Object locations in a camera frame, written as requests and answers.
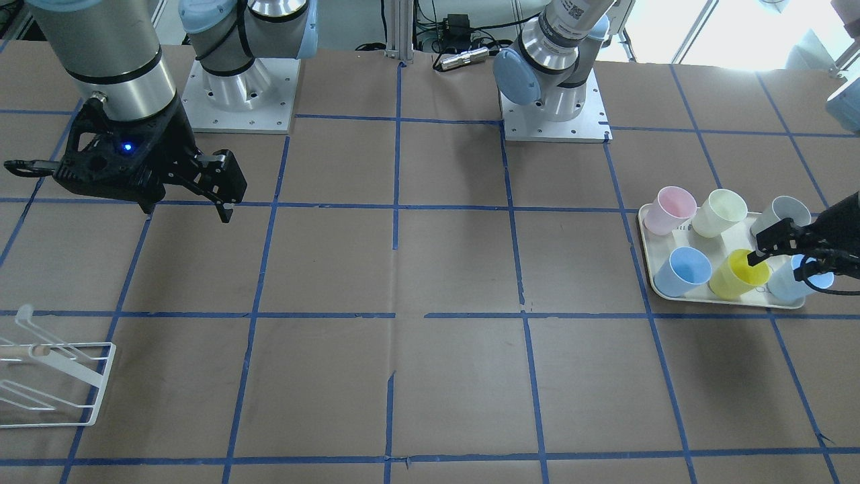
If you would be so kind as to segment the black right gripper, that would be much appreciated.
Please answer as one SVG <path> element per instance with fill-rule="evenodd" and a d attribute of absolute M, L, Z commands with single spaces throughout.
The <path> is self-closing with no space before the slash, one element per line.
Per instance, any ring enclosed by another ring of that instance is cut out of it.
<path fill-rule="evenodd" d="M 108 98 L 92 94 L 73 120 L 52 177 L 71 193 L 138 203 L 150 214 L 166 184 L 181 185 L 215 205 L 229 223 L 248 182 L 228 149 L 200 154 L 178 95 L 141 120 L 108 118 Z"/>

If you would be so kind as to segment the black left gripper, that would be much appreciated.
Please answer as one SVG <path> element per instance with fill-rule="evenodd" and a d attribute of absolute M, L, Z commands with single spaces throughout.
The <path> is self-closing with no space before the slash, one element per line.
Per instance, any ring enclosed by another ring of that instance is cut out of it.
<path fill-rule="evenodd" d="M 796 282 L 833 283 L 836 270 L 859 269 L 858 193 L 821 212 L 814 223 L 799 226 L 783 218 L 755 234 L 747 255 L 750 267 L 776 256 L 793 256 Z"/>

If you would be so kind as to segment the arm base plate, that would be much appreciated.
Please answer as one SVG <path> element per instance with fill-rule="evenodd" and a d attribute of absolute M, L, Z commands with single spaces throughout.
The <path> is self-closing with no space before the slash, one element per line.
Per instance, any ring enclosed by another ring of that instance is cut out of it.
<path fill-rule="evenodd" d="M 194 132 L 289 134 L 299 59 L 258 58 L 243 73 L 219 77 L 193 62 L 181 100 Z"/>
<path fill-rule="evenodd" d="M 603 143 L 612 139 L 594 71 L 584 85 L 553 88 L 533 104 L 514 104 L 503 93 L 499 99 L 507 140 Z"/>

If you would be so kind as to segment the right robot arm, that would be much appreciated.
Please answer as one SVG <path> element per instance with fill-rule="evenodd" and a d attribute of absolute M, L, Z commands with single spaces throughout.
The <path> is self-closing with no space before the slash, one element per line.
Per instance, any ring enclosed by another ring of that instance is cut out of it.
<path fill-rule="evenodd" d="M 31 1 L 35 21 L 83 105 L 61 158 L 9 160 L 18 177 L 51 177 L 81 196 L 137 203 L 151 214 L 167 184 L 206 197 L 222 223 L 248 187 L 232 151 L 196 144 L 151 14 L 141 1 Z M 202 69 L 204 104 L 257 114 L 280 96 L 266 59 L 310 58 L 314 1 L 181 1 L 182 28 Z"/>

